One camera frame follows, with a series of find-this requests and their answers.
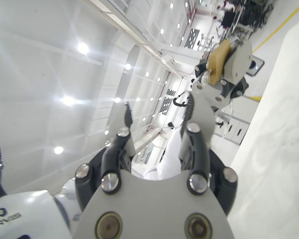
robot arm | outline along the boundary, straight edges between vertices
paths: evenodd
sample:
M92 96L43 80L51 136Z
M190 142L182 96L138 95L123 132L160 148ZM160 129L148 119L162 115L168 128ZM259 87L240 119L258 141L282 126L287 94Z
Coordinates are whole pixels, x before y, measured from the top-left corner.
M80 219L82 211L76 197L75 178L68 180L62 188L61 194L55 198L64 207L69 220L78 221Z
M95 164L80 166L77 191L83 183L93 186L95 178L101 182L74 238L234 238L222 203L226 200L230 208L234 197L223 196L227 183L221 179L214 183L217 193L207 185L212 158L200 127L189 123L185 134L191 141L181 161L182 171L173 178L148 181L131 175L125 146L130 132L119 132L104 151L98 176L93 176ZM236 187L236 173L228 168L221 171L226 182Z

red pipe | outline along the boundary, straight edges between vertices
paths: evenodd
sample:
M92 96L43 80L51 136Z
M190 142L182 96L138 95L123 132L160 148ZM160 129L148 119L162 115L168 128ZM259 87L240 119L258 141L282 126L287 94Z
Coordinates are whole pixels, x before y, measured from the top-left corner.
M192 9L191 9L191 7L190 7L190 4L189 4L189 0L187 0L187 2L188 2L188 9L189 9L189 17L190 18L192 18Z

